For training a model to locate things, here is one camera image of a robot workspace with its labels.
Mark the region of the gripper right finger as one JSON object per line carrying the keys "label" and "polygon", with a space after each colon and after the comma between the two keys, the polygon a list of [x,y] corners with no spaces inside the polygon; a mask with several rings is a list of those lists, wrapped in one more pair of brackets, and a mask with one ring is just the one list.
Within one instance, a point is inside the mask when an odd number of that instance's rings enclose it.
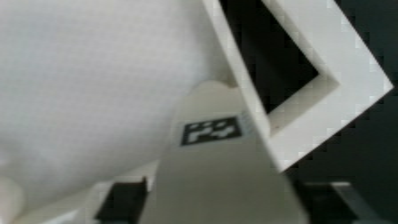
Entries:
{"label": "gripper right finger", "polygon": [[298,196],[310,224],[385,224],[348,182],[303,182]]}

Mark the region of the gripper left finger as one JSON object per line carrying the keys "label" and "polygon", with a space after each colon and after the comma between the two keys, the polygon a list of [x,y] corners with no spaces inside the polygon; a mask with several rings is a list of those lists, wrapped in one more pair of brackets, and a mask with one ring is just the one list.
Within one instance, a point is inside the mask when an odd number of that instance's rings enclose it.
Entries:
{"label": "gripper left finger", "polygon": [[81,209],[83,224],[138,224],[147,198],[147,178],[94,186]]}

